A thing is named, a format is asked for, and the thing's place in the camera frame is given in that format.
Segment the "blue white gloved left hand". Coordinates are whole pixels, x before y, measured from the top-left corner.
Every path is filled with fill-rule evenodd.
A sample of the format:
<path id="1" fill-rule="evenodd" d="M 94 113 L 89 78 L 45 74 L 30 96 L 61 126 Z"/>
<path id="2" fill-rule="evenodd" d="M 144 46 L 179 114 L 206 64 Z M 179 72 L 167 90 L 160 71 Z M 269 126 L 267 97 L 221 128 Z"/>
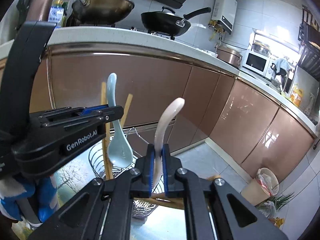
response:
<path id="1" fill-rule="evenodd" d="M 56 176 L 28 180 L 21 174 L 1 179 L 1 213 L 38 227 L 59 209 Z"/>

